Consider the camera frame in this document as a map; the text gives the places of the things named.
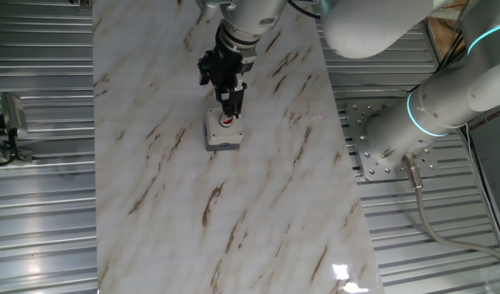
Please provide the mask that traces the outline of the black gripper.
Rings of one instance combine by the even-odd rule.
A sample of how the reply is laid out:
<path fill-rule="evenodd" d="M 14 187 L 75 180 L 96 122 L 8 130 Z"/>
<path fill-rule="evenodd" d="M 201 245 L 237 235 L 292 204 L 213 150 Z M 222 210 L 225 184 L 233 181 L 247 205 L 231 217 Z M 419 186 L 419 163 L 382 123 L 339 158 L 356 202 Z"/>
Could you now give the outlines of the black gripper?
<path fill-rule="evenodd" d="M 255 63 L 257 40 L 243 40 L 239 30 L 232 31 L 228 24 L 219 24 L 215 41 L 212 59 L 208 62 L 210 81 L 223 114 L 239 118 L 247 89 L 243 75 Z"/>

